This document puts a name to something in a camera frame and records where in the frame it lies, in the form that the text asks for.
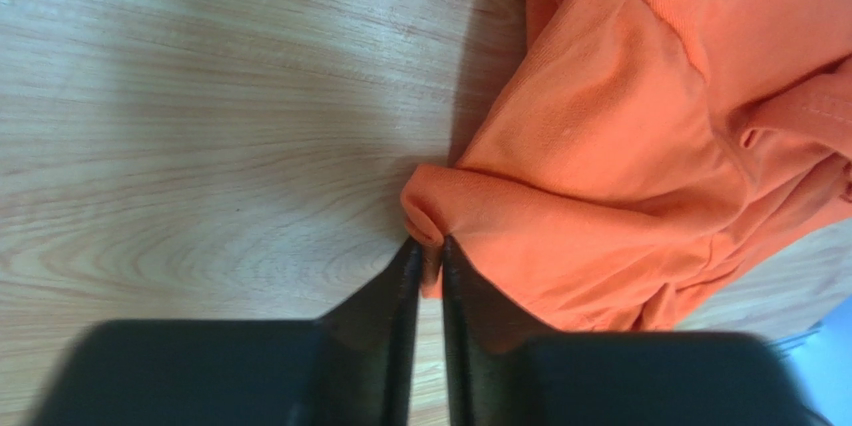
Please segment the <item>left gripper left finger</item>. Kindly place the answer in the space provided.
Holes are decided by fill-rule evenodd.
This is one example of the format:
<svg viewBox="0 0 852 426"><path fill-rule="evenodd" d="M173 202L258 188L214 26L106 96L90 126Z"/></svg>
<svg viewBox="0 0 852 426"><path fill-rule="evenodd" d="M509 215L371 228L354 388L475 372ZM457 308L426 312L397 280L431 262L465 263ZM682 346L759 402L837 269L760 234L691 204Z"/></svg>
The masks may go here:
<svg viewBox="0 0 852 426"><path fill-rule="evenodd" d="M34 425L403 425L422 250L326 314L113 320L73 346Z"/></svg>

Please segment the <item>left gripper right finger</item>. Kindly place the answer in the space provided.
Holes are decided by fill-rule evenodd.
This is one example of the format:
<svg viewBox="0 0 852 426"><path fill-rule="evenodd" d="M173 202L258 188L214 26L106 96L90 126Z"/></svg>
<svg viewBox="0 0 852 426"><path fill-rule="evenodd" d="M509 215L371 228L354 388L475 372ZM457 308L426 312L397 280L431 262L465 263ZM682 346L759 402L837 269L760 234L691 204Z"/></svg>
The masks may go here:
<svg viewBox="0 0 852 426"><path fill-rule="evenodd" d="M448 239L443 316L455 425L822 425L760 339L562 332L510 300Z"/></svg>

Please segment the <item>orange t-shirt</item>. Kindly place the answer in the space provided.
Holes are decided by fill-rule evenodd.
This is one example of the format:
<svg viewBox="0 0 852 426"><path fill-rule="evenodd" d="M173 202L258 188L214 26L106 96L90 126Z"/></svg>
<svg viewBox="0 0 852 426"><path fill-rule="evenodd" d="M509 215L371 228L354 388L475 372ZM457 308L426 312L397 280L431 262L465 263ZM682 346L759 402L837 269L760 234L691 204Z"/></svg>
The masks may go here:
<svg viewBox="0 0 852 426"><path fill-rule="evenodd" d="M528 51L401 203L563 330L662 330L851 215L851 0L526 0Z"/></svg>

